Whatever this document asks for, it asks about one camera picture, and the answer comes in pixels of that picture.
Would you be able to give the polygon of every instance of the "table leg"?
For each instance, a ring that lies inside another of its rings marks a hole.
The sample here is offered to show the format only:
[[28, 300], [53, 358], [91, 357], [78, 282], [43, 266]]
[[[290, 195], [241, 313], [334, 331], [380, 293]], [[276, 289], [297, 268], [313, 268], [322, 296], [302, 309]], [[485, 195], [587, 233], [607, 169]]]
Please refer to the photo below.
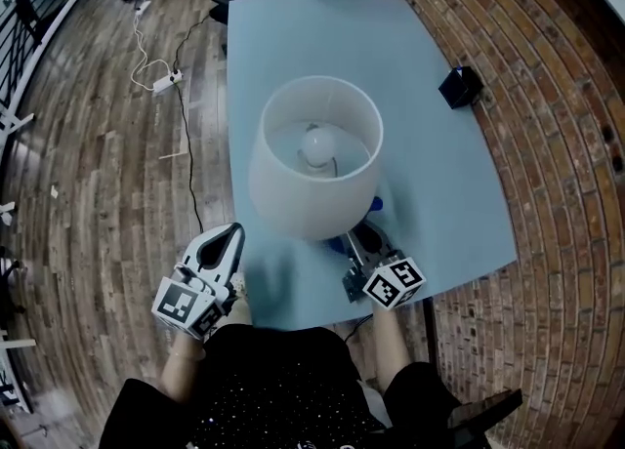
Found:
[[438, 362], [438, 335], [437, 320], [434, 316], [434, 301], [432, 297], [422, 301], [423, 319], [426, 321], [426, 338], [428, 340], [428, 359], [433, 364], [440, 375], [440, 364]]
[[34, 340], [0, 340], [0, 349], [6, 350], [7, 348], [24, 348], [24, 347], [37, 347], [37, 342]]

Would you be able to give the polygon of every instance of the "black cable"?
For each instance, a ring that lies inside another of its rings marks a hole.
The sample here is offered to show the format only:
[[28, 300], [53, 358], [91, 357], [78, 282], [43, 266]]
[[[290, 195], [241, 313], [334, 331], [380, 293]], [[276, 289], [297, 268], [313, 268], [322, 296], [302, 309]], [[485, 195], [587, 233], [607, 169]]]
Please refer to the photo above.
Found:
[[183, 102], [183, 93], [180, 91], [180, 88], [177, 83], [174, 83], [176, 90], [178, 91], [178, 100], [180, 101], [180, 111], [183, 115], [183, 121], [185, 121], [185, 133], [187, 134], [187, 142], [188, 142], [188, 157], [190, 161], [190, 170], [188, 173], [188, 190], [191, 193], [191, 197], [193, 198], [193, 210], [195, 211], [195, 216], [197, 217], [197, 222], [199, 223], [199, 232], [204, 232], [204, 225], [202, 225], [202, 220], [199, 218], [199, 213], [197, 213], [197, 200], [195, 199], [195, 193], [193, 192], [193, 154], [191, 152], [191, 137], [188, 134], [188, 122], [187, 117], [185, 116], [185, 103]]
[[178, 48], [176, 49], [176, 58], [174, 59], [174, 71], [178, 70], [178, 62], [179, 62], [178, 53], [180, 52], [180, 49], [183, 48], [183, 45], [187, 42], [188, 38], [191, 36], [192, 31], [199, 25], [202, 25], [203, 23], [205, 23], [208, 18], [209, 18], [209, 15], [207, 14], [204, 19], [202, 19], [200, 22], [196, 22], [194, 25], [192, 25], [188, 29], [187, 37], [181, 42], [180, 45], [178, 45]]
[[355, 332], [358, 330], [358, 328], [364, 324], [366, 321], [368, 321], [369, 319], [371, 319], [371, 317], [373, 317], [373, 314], [371, 315], [367, 315], [366, 317], [362, 317], [354, 326], [354, 328], [352, 329], [352, 332], [344, 339], [344, 342], [347, 343], [348, 339], [351, 338], [353, 335], [355, 335]]

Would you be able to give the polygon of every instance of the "railing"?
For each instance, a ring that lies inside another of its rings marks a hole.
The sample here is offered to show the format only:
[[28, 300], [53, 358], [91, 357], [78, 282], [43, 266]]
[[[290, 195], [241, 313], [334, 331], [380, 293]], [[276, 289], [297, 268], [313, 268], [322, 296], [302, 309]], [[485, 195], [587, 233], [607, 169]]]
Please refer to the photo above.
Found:
[[15, 0], [0, 14], [0, 103], [9, 108], [24, 66], [67, 0]]

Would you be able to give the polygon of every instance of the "white lampshade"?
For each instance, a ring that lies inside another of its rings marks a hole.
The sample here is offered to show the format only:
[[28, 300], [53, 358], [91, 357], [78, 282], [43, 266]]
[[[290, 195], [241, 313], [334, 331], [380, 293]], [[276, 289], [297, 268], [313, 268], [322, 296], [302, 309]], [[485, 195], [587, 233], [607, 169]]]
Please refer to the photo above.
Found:
[[[285, 159], [284, 152], [276, 150], [276, 139], [291, 136], [296, 141], [291, 146], [297, 149], [305, 131], [289, 133], [288, 129], [307, 125], [345, 134], [347, 140], [357, 142], [361, 163], [346, 168], [342, 152], [350, 146], [320, 132], [303, 139], [305, 152], [318, 160], [336, 147], [338, 176], [305, 173], [293, 166], [297, 151], [288, 152], [292, 159]], [[380, 176], [383, 136], [377, 107], [353, 84], [326, 76], [287, 83], [265, 106], [252, 153], [249, 187], [256, 211], [275, 230], [300, 239], [322, 240], [347, 232], [371, 206]]]

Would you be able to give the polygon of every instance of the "person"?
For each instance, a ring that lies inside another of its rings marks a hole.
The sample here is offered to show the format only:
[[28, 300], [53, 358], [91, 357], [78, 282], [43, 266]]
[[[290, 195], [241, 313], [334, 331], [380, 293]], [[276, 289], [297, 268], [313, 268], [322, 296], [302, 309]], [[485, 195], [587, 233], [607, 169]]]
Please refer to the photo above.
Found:
[[[6, 256], [6, 248], [0, 246], [0, 259]], [[6, 329], [8, 322], [13, 319], [16, 313], [25, 313], [26, 309], [21, 305], [16, 305], [11, 298], [9, 278], [16, 268], [20, 268], [20, 262], [14, 260], [0, 275], [0, 325]]]
[[179, 333], [158, 388], [126, 381], [100, 447], [444, 447], [459, 402], [434, 366], [410, 363], [393, 310], [374, 305], [373, 335], [384, 397], [327, 329], [227, 324], [205, 344]]

